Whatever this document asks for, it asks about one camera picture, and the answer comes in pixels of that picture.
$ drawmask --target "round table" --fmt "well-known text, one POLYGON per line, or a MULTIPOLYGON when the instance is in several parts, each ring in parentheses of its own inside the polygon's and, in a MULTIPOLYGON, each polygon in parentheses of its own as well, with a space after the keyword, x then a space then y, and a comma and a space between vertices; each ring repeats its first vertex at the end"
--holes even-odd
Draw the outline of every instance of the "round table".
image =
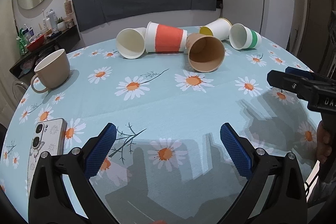
MULTIPOLYGON (((225 59, 211 73, 194 72, 183 53, 124 59, 114 39, 68 54, 70 78, 48 93, 29 87, 7 131, 0 183, 17 211, 28 219, 28 156, 43 118, 67 121, 64 153, 108 122, 117 126, 118 140, 90 182, 121 224, 217 223, 246 183, 221 142, 225 122, 272 155, 295 153, 305 180, 315 163, 320 114, 271 88, 266 76, 287 66, 309 68, 264 37, 257 49, 224 46, 225 59)), ((34 85, 42 89, 38 80, 34 85)), ((64 183, 85 215, 67 176, 64 183)))

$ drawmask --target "mug handle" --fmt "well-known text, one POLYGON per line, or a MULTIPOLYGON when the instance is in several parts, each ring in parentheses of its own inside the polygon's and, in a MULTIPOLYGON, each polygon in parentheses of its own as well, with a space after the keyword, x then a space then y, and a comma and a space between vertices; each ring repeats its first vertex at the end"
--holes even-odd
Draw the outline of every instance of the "mug handle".
POLYGON ((38 75, 35 74, 35 75, 33 76, 33 78, 31 79, 31 81, 30 81, 31 88, 33 89, 33 91, 35 91, 35 92, 37 92, 37 93, 44 93, 44 92, 46 92, 46 91, 48 90, 48 88, 45 88, 44 90, 36 90, 36 89, 34 88, 34 81, 35 81, 35 78, 36 78, 37 76, 38 76, 38 75))

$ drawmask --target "red bowl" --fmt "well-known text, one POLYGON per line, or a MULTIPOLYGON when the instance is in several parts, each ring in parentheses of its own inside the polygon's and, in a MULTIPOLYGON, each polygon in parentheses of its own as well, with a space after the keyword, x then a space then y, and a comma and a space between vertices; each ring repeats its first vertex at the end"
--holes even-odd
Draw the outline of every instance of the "red bowl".
POLYGON ((39 36, 36 38, 33 42, 29 43, 27 45, 27 49, 30 52, 33 52, 34 50, 37 50, 39 47, 41 47, 44 43, 44 35, 39 36))

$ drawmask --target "white paper cup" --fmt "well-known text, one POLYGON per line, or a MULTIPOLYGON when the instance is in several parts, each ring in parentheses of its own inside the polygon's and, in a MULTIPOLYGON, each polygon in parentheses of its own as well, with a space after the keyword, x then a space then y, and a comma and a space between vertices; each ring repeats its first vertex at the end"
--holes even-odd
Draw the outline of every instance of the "white paper cup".
POLYGON ((256 48, 261 43, 261 35, 242 24, 234 24, 230 30, 230 43, 236 50, 256 48))
POLYGON ((146 52, 183 52, 187 31, 149 22, 146 30, 146 52))
POLYGON ((146 28, 124 29, 116 37, 119 53, 127 59, 140 57, 145 51, 146 28))
POLYGON ((214 22, 209 23, 208 25, 203 26, 199 33, 204 35, 210 35, 216 37, 219 40, 229 39, 229 33, 232 24, 225 18, 218 18, 214 22))

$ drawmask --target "door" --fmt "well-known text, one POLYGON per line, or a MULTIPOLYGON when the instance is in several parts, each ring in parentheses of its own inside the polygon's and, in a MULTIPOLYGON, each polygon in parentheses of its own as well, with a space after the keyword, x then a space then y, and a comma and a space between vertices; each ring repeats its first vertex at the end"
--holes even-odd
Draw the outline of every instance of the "door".
POLYGON ((308 0, 306 23, 298 58, 314 72, 319 72, 327 47, 328 21, 334 0, 308 0))

